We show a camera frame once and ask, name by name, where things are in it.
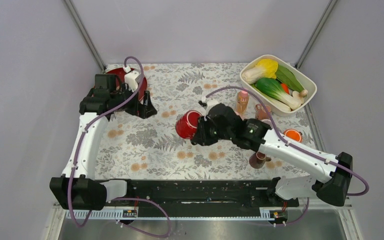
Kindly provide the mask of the brown mug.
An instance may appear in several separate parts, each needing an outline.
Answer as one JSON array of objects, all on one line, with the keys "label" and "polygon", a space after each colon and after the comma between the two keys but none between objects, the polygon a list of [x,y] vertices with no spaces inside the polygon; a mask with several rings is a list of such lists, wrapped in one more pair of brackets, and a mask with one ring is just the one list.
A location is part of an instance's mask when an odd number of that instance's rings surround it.
[{"label": "brown mug", "polygon": [[261,152],[255,152],[248,160],[249,165],[254,169],[261,169],[266,162],[270,162],[271,157]]}]

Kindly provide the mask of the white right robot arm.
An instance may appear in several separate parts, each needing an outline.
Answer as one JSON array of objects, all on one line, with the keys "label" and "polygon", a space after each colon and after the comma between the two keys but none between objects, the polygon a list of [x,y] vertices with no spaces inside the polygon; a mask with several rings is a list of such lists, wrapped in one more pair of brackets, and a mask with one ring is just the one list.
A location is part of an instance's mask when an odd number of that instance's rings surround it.
[{"label": "white right robot arm", "polygon": [[231,141],[243,150],[252,150],[286,161],[308,173],[304,177],[276,177],[267,188],[267,201],[273,206],[285,200],[317,197],[336,207],[345,205],[352,179],[353,157],[318,151],[278,133],[273,124],[242,119],[222,103],[212,106],[197,120],[193,145],[211,146]]}]

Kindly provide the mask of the red mug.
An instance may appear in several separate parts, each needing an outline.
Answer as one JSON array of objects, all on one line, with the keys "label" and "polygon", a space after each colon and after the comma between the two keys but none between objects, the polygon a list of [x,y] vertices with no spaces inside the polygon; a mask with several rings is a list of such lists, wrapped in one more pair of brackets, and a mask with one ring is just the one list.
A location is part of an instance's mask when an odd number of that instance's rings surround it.
[{"label": "red mug", "polygon": [[182,139],[190,140],[198,129],[198,120],[202,114],[196,110],[186,112],[175,124],[175,130]]}]

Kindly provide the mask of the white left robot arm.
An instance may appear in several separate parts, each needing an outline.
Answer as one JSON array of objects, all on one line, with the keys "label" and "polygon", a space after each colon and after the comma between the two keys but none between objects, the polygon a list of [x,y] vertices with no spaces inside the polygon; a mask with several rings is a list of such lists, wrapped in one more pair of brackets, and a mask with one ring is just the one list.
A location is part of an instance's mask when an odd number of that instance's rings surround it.
[{"label": "white left robot arm", "polygon": [[95,179],[97,155],[111,115],[124,111],[147,119],[157,114],[150,92],[143,87],[142,73],[131,71],[123,78],[116,74],[96,74],[95,84],[79,104],[79,128],[72,153],[61,176],[53,177],[49,187],[65,210],[102,210],[117,199],[128,206],[135,192],[125,180]]}]

